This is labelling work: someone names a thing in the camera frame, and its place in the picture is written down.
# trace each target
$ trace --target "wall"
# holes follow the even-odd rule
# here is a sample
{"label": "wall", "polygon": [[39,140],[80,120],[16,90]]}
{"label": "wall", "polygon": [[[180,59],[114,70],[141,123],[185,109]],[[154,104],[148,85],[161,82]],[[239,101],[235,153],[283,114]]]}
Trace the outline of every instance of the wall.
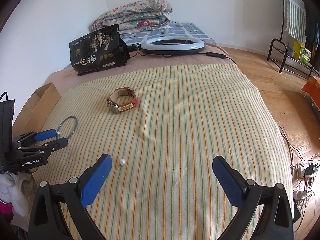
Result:
{"label": "wall", "polygon": [[69,43],[91,31],[106,0],[22,0],[0,33],[0,94],[14,119],[50,73],[70,64]]}
{"label": "wall", "polygon": [[[137,0],[106,0],[109,9]],[[172,20],[192,22],[216,42],[267,54],[280,37],[282,0],[167,0]]]}

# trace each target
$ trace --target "pearl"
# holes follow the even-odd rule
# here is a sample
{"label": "pearl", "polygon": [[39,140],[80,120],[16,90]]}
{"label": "pearl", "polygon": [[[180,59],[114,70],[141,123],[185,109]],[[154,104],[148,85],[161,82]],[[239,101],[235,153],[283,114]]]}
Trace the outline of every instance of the pearl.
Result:
{"label": "pearl", "polygon": [[120,159],[119,164],[120,165],[125,165],[125,159]]}

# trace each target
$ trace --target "metal rack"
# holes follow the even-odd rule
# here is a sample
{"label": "metal rack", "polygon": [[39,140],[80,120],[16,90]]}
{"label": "metal rack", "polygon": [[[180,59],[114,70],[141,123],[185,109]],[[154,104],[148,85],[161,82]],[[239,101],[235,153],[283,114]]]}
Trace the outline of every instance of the metal rack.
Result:
{"label": "metal rack", "polygon": [[[305,66],[303,63],[299,62],[295,58],[293,58],[293,57],[288,55],[287,46],[282,41],[283,29],[284,29],[284,13],[285,13],[284,3],[285,3],[285,0],[283,0],[283,16],[282,16],[281,36],[280,36],[280,39],[273,39],[271,41],[267,61],[271,60],[274,64],[276,64],[276,66],[279,67],[279,73],[281,73],[282,70],[286,70],[286,71],[289,71],[291,73],[294,73],[294,74],[296,74],[296,75],[298,75],[298,76],[300,76],[302,78],[306,78],[306,79],[309,79],[312,73],[316,74],[317,76],[320,76],[319,72],[316,71],[313,66],[311,66],[311,67]],[[284,50],[279,49],[278,47],[274,46],[273,44],[274,44],[275,41],[277,41],[280,44],[282,44],[284,46]],[[277,59],[271,58],[272,49],[276,49],[278,52],[280,52],[284,56],[282,61],[279,61]],[[308,69],[309,70],[309,74],[301,71],[300,69],[297,69],[297,68],[295,68],[293,66],[290,66],[290,65],[286,64],[285,62],[286,62],[287,58],[293,60],[294,62],[299,63],[301,66],[303,66],[304,68]]]}

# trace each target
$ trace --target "floral quilt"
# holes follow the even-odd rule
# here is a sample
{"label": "floral quilt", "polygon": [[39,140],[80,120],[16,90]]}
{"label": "floral quilt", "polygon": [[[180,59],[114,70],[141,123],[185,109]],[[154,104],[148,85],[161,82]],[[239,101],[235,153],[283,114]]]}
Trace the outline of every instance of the floral quilt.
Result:
{"label": "floral quilt", "polygon": [[92,24],[93,31],[113,24],[121,34],[169,28],[172,7],[165,0],[141,0],[119,6],[100,15]]}

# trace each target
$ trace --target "blue bracelet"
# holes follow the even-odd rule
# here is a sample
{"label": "blue bracelet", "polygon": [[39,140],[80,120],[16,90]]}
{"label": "blue bracelet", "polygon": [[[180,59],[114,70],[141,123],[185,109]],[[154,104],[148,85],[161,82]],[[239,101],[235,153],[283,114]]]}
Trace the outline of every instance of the blue bracelet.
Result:
{"label": "blue bracelet", "polygon": [[75,116],[72,115],[72,116],[67,117],[65,120],[63,120],[63,121],[61,122],[61,124],[59,125],[59,127],[57,128],[57,135],[56,135],[56,138],[57,138],[57,139],[58,139],[58,132],[60,132],[61,126],[66,122],[66,120],[68,120],[68,119],[70,119],[70,118],[75,119],[76,122],[75,122],[75,125],[74,125],[74,127],[73,127],[72,132],[69,134],[69,136],[68,136],[66,139],[69,140],[69,139],[71,138],[71,136],[74,134],[74,132],[75,132],[77,126],[78,126],[78,119],[77,119]]}

